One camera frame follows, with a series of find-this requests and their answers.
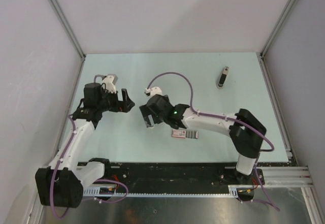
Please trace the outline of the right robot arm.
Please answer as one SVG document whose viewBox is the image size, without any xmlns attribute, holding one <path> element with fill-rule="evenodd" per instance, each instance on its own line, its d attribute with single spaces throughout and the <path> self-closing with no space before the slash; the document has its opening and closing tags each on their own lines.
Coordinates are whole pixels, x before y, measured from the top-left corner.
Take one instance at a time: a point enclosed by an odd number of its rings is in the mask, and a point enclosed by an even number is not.
<svg viewBox="0 0 325 224">
<path fill-rule="evenodd" d="M 229 137 L 238 152 L 234 178 L 240 184 L 252 179 L 254 164 L 259 157 L 266 128 L 250 111 L 240 109 L 238 113 L 212 115 L 194 112 L 190 105 L 172 105 L 168 96 L 154 95 L 140 106 L 148 128 L 165 123 L 174 130 L 207 130 Z"/>
</svg>

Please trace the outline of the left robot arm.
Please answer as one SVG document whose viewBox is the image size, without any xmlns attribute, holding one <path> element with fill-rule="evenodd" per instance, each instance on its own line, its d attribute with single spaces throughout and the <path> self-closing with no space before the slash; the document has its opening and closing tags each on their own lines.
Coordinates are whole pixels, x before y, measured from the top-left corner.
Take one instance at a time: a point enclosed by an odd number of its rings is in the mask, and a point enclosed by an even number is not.
<svg viewBox="0 0 325 224">
<path fill-rule="evenodd" d="M 101 183 L 111 180 L 108 159 L 92 158 L 82 169 L 78 169 L 78 159 L 103 113 L 127 113 L 135 106 L 127 89 L 121 89 L 122 99 L 119 99 L 114 87 L 112 82 L 92 82 L 84 86 L 83 98 L 69 116 L 70 136 L 51 163 L 36 171 L 35 180 L 43 206 L 77 208 L 85 189 L 97 180 Z"/>
</svg>

